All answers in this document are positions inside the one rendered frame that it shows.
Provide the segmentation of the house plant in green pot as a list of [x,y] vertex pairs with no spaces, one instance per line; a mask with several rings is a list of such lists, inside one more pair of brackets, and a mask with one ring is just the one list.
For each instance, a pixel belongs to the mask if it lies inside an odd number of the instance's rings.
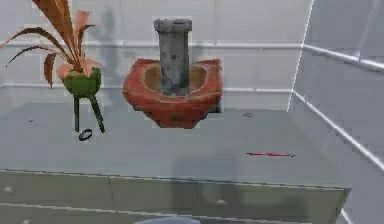
[[48,46],[33,45],[23,48],[17,52],[9,61],[11,63],[25,52],[35,49],[45,50],[48,54],[43,62],[43,74],[50,87],[53,87],[53,70],[57,57],[64,60],[56,73],[65,89],[72,95],[74,102],[75,131],[80,129],[79,105],[81,99],[88,99],[94,112],[97,124],[102,133],[105,132],[103,116],[98,104],[96,94],[100,90],[102,81],[102,65],[86,56],[83,50],[83,38],[86,30],[90,27],[97,27],[97,24],[90,24],[90,11],[78,10],[75,19],[71,18],[68,0],[32,0],[40,12],[48,19],[52,27],[59,34],[64,44],[42,27],[24,28],[2,44],[0,48],[10,41],[22,35],[37,34],[46,38],[56,50]]

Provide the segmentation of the grey chest of drawers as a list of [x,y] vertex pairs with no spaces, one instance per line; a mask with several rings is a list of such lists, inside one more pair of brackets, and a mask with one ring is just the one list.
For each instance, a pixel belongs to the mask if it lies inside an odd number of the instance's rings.
[[[88,108],[79,116],[76,132],[67,104],[27,103],[0,115],[0,206],[77,211],[96,222],[119,214],[335,224],[350,193],[284,111],[228,109],[177,129],[117,107],[105,113],[104,133]],[[93,135],[80,141],[84,129]]]

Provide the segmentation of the red pen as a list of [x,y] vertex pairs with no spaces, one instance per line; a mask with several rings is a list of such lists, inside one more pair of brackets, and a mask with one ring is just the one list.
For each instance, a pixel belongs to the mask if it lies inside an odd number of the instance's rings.
[[248,152],[250,156],[270,156],[270,157],[295,157],[295,154],[290,153],[272,153],[272,152]]

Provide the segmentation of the red bowl with grey post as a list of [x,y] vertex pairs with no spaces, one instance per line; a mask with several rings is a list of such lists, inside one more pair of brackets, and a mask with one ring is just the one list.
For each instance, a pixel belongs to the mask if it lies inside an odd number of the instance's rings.
[[122,93],[159,127],[192,129],[208,114],[221,111],[221,61],[189,61],[190,19],[156,19],[154,29],[160,56],[137,59]]

